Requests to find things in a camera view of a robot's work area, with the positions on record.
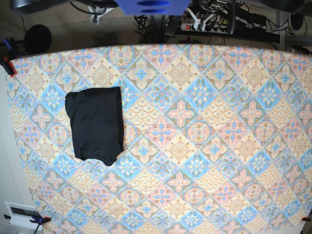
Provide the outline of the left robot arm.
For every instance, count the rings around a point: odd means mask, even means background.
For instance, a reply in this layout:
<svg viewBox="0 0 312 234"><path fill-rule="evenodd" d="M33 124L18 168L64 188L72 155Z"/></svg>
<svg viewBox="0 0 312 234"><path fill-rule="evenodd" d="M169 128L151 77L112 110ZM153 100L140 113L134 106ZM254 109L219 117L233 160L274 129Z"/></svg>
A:
<svg viewBox="0 0 312 234"><path fill-rule="evenodd" d="M233 6L232 0L199 0L199 6L210 13L222 11Z"/></svg>

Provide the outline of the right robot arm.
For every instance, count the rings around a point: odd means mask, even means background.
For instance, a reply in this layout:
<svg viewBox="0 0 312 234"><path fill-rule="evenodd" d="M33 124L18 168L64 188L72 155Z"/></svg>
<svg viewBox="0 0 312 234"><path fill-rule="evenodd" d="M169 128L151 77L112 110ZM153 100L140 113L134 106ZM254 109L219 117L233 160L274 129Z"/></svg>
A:
<svg viewBox="0 0 312 234"><path fill-rule="evenodd" d="M88 6L89 11L82 10L74 5L72 1L70 2L70 5L80 12L95 16L105 15L109 11L118 7L118 4L114 0L78 0L78 2Z"/></svg>

